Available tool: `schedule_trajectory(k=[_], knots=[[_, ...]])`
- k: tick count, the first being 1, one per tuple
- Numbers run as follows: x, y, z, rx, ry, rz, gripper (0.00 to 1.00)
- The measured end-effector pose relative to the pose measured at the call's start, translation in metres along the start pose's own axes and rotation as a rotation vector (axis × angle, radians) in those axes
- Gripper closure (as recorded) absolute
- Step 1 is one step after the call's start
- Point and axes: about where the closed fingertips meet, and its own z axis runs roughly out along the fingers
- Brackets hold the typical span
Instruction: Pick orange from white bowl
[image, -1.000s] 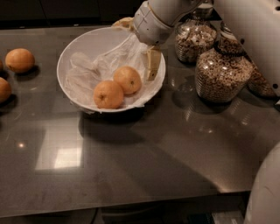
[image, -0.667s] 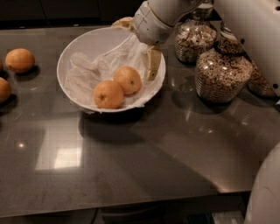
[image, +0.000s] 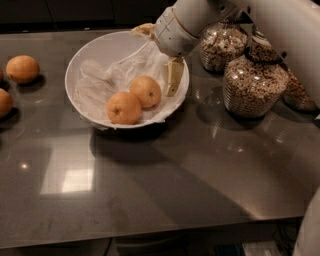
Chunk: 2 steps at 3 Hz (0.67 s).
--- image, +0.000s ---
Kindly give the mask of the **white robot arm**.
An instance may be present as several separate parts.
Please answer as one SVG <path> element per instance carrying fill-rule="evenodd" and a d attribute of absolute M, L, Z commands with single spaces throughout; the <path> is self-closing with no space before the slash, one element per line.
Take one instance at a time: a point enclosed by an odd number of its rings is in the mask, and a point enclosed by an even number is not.
<path fill-rule="evenodd" d="M 320 7 L 311 0 L 177 0 L 155 23 L 132 32 L 153 40 L 170 57 L 184 57 L 209 24 L 237 10 L 249 16 L 319 104 Z"/>

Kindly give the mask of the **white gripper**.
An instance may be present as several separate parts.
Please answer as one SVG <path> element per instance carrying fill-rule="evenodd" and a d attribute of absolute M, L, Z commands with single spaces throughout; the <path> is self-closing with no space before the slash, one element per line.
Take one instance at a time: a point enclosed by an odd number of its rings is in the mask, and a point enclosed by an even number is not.
<path fill-rule="evenodd" d="M 166 8 L 157 19 L 156 24 L 141 24 L 134 27 L 130 34 L 148 40 L 154 39 L 159 50 L 172 57 L 163 64 L 163 67 L 166 81 L 165 95 L 173 97 L 179 88 L 184 72 L 184 62 L 180 57 L 190 54 L 196 47 L 198 39 L 179 23 L 173 7 Z"/>

